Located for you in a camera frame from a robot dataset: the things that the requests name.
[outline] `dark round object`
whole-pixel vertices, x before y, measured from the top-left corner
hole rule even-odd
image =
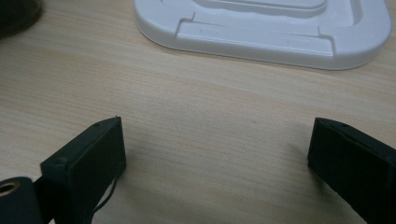
[[[33,24],[41,14],[41,0],[0,0],[0,37]]]

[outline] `wooden table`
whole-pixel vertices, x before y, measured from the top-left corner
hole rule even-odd
[[[118,115],[128,165],[94,223],[365,223],[306,155],[315,117],[396,147],[395,32],[371,63],[331,72],[167,49],[134,22],[132,0],[46,0],[0,40],[0,179],[36,180]]]

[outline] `wood grain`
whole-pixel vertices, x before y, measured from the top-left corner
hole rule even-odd
[[[37,179],[118,115],[128,166],[94,223],[364,223],[306,155],[315,117],[396,147],[395,58],[395,32],[339,72],[166,49],[140,34],[134,1],[47,0],[0,40],[0,179]]]

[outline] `white tray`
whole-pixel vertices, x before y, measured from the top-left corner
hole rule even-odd
[[[135,0],[137,26],[183,49],[330,70],[370,62],[387,41],[384,0]]]

